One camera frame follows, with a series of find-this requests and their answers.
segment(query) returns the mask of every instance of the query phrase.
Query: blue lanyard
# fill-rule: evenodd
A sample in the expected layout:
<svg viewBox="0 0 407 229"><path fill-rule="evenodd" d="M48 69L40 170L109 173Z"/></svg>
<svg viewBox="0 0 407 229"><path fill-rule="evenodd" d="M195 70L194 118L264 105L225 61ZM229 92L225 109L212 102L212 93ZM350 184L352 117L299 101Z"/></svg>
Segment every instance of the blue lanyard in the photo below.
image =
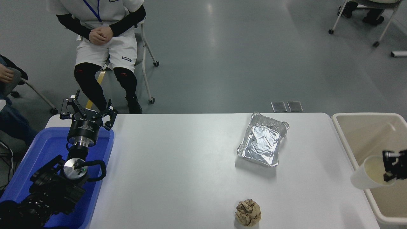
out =
<svg viewBox="0 0 407 229"><path fill-rule="evenodd" d="M98 18L99 22L102 22L102 19L100 17L100 13L99 13L99 0L98 0L98 13L95 12L95 10L92 8L92 6L89 5L89 3L86 0L83 0L83 2L88 6L90 11L92 11L92 13Z"/></svg>

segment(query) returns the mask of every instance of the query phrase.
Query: blue plastic tray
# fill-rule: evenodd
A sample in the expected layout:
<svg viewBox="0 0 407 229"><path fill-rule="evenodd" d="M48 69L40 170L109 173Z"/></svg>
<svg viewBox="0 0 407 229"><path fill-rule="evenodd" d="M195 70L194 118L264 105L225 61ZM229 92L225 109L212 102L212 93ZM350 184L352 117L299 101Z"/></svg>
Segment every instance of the blue plastic tray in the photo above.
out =
<svg viewBox="0 0 407 229"><path fill-rule="evenodd" d="M33 183L30 181L30 177L35 171L59 154L63 156L63 159L67 158L66 137L68 131L69 128L46 128L37 134L27 154L18 166L16 174L0 198L0 202L13 200L20 203L29 195L28 190ZM97 143L89 148L86 160L103 160L107 165L113 147L113 139L114 133L112 130L107 131L101 128ZM90 177L100 176L100 166L91 166L88 172ZM74 212L69 215L63 213L53 215L45 227L85 229L92 218L101 185L102 181L86 183L83 186L86 192L75 206Z"/></svg>

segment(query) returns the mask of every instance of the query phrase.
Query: logo on shorts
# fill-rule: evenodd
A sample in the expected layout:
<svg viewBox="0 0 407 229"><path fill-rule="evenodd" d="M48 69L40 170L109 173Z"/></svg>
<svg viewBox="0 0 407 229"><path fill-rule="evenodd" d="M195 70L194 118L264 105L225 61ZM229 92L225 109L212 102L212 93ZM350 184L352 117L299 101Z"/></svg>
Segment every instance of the logo on shorts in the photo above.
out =
<svg viewBox="0 0 407 229"><path fill-rule="evenodd" d="M125 59L125 60L127 60L127 61L130 61L130 62L131 62L131 59L130 59L130 58L127 58L127 57L122 57L122 59Z"/></svg>

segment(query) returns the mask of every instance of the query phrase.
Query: hand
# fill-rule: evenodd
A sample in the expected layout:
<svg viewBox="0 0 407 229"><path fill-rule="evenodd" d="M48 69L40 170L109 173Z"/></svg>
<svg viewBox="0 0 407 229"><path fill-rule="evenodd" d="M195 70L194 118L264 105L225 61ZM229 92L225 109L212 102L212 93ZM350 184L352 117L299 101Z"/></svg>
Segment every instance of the hand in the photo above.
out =
<svg viewBox="0 0 407 229"><path fill-rule="evenodd" d="M96 29L92 29L92 31L96 31L99 35L106 38L110 41L113 37L113 31L109 26L101 26Z"/></svg>
<svg viewBox="0 0 407 229"><path fill-rule="evenodd" d="M0 82L9 84L13 81L14 72L0 64Z"/></svg>
<svg viewBox="0 0 407 229"><path fill-rule="evenodd" d="M91 31L89 33L89 41L95 45L103 45L109 42L107 38L102 37L98 31Z"/></svg>

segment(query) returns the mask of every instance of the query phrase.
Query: crumpled paper ball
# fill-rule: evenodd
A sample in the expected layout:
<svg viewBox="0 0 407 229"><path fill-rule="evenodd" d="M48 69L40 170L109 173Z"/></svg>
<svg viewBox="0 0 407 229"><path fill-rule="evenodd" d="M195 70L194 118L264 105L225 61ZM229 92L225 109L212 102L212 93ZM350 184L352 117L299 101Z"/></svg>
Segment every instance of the crumpled paper ball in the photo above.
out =
<svg viewBox="0 0 407 229"><path fill-rule="evenodd" d="M236 209L236 219L245 227L252 227L261 219L260 206L252 199L240 201Z"/></svg>

